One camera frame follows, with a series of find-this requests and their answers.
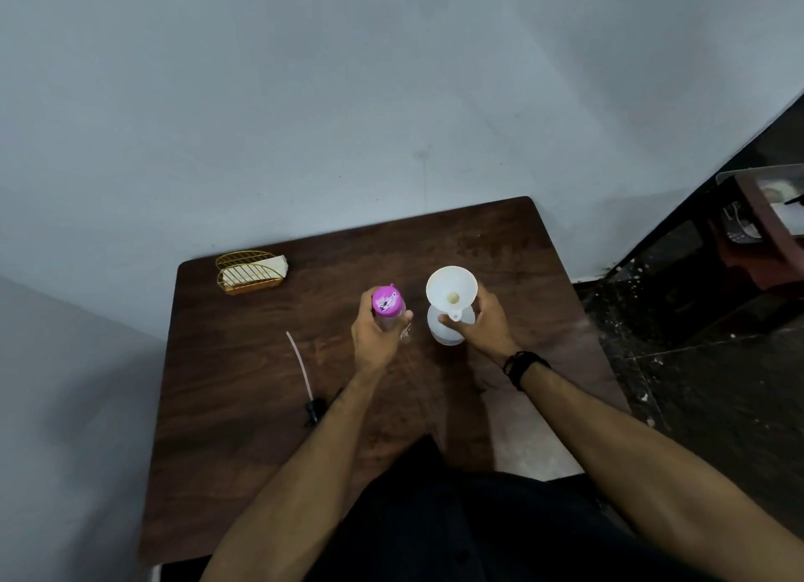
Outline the person's right hand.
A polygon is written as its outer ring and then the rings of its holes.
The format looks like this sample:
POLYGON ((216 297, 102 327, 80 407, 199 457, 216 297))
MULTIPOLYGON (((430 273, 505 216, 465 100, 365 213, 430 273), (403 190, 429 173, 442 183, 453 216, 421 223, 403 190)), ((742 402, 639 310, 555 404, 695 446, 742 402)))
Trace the person's right hand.
POLYGON ((478 282, 476 302, 479 310, 474 324, 451 321, 446 314, 441 314, 439 319, 460 332, 477 351, 502 367, 509 356, 522 348, 511 335, 508 318, 497 295, 489 292, 481 282, 478 282))

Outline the person's left hand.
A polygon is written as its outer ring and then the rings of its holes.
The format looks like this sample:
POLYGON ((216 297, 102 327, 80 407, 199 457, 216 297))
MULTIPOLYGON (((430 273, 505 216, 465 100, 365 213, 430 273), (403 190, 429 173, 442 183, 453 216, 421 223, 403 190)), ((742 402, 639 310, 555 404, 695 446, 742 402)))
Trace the person's left hand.
POLYGON ((397 353, 400 336, 393 329, 385 333, 374 322, 371 298, 379 286, 362 293, 358 314, 351 327, 355 349, 355 373, 362 378, 379 380, 397 353))

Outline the white plastic bottle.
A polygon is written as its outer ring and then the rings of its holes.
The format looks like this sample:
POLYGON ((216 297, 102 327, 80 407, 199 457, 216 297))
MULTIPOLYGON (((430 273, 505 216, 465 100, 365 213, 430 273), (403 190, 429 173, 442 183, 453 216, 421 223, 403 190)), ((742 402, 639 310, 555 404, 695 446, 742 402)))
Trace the white plastic bottle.
MULTIPOLYGON (((465 341, 465 338, 457 331, 439 322, 440 316, 441 316, 440 309, 437 309, 435 306, 430 305, 427 313, 427 323, 429 331, 433 336, 433 339, 436 342, 443 344, 445 346, 455 346, 463 343, 465 341)), ((475 320, 476 315, 473 307, 468 306, 462 309, 461 317, 459 319, 460 322, 467 324, 474 324, 475 320)))

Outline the clear bottle with purple cap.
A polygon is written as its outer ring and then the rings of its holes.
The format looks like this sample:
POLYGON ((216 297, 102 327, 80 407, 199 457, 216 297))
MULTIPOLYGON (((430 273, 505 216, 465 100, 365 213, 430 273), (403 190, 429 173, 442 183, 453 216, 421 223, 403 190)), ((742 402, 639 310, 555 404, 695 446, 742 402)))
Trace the clear bottle with purple cap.
POLYGON ((406 302, 394 284, 379 287, 371 297, 371 312, 374 322, 385 333, 397 324, 398 318, 407 313, 406 302))

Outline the person's left forearm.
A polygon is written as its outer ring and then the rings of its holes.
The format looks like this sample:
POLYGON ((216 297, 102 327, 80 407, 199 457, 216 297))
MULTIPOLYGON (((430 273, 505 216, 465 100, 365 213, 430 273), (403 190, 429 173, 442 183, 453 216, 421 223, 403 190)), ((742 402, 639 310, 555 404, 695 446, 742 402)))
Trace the person's left forearm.
POLYGON ((343 517, 367 410, 385 369, 362 368, 236 518, 200 582, 301 582, 343 517))

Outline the person's right forearm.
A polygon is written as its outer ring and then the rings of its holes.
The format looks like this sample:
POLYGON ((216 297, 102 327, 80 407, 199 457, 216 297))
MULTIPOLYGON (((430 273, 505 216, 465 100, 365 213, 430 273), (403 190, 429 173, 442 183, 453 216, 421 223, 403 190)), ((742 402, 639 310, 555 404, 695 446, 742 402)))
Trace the person's right forearm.
POLYGON ((651 543, 725 582, 804 582, 804 540, 697 455, 541 364, 519 384, 651 543))

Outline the white plastic funnel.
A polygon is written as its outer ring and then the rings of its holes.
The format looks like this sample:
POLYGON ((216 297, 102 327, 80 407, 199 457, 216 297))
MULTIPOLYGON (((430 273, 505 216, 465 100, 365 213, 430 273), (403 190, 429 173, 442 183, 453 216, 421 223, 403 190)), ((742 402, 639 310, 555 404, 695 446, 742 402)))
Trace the white plastic funnel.
POLYGON ((425 288, 430 305, 451 321, 462 317, 477 298, 478 283, 474 275, 461 266, 445 266, 432 273, 425 288))

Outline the black wristband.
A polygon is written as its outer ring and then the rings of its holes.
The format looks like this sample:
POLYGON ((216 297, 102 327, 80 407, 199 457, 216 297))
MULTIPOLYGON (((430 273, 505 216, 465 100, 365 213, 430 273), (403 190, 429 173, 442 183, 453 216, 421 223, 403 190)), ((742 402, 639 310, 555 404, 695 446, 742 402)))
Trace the black wristband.
POLYGON ((508 377, 517 391, 524 392, 521 382, 526 372, 533 365, 539 365, 551 370, 551 365, 539 354, 531 351, 518 351, 508 357, 502 365, 502 372, 508 377))

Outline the black pump head with tube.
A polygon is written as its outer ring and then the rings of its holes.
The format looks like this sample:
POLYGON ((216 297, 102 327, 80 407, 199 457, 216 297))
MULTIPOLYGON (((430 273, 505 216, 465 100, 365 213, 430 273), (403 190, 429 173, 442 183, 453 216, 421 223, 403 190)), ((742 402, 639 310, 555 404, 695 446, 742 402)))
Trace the black pump head with tube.
POLYGON ((303 361, 302 355, 300 350, 298 349, 296 342, 290 332, 286 331, 286 336, 289 340, 289 343, 294 351, 296 356, 296 360, 299 364, 301 375, 303 378, 303 382, 305 384, 306 392, 307 392, 307 402, 305 404, 305 410, 308 415, 308 423, 307 425, 311 427, 315 427, 320 424, 323 416, 326 414, 328 410, 327 400, 323 397, 319 397, 314 394, 312 385, 309 380, 309 375, 307 373, 307 367, 303 361))

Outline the white paper napkins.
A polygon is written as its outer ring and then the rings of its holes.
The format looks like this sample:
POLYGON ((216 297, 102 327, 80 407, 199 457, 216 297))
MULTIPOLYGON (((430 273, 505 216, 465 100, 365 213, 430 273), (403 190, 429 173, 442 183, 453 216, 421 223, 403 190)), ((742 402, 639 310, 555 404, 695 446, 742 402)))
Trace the white paper napkins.
POLYGON ((289 264, 284 255, 262 259, 235 260, 220 273, 223 284, 229 288, 245 287, 257 282, 282 280, 289 264))

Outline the person's black clothing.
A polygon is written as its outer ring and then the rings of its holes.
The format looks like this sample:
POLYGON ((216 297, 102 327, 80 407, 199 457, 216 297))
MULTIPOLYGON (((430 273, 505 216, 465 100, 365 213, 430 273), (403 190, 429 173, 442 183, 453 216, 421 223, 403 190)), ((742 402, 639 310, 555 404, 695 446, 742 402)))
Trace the person's black clothing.
POLYGON ((719 582, 618 522, 588 480, 448 466, 427 435, 372 481, 304 582, 719 582))

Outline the dark red wooden furniture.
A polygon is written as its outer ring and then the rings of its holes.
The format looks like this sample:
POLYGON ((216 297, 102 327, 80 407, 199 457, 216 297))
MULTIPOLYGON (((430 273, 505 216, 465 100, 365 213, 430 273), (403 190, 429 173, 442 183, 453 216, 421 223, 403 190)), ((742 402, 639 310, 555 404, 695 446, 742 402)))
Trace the dark red wooden furniture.
POLYGON ((791 174, 804 174, 804 163, 718 174, 713 189, 717 212, 711 215, 708 225, 727 268, 745 273, 761 292, 804 300, 804 240, 789 233, 757 184, 760 176, 791 174), (737 200, 747 205, 749 217, 762 236, 761 242, 737 244, 728 239, 721 213, 725 206, 737 200))

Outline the clear plastic box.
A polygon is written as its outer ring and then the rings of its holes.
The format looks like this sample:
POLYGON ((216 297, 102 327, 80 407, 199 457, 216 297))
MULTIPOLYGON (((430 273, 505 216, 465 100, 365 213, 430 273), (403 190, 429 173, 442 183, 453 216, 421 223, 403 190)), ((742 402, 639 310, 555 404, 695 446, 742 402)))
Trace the clear plastic box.
MULTIPOLYGON (((804 240, 804 174, 760 176, 757 184, 789 233, 804 240)), ((749 216, 743 201, 732 201, 723 208, 721 221, 730 241, 737 244, 762 241, 759 229, 749 216)))

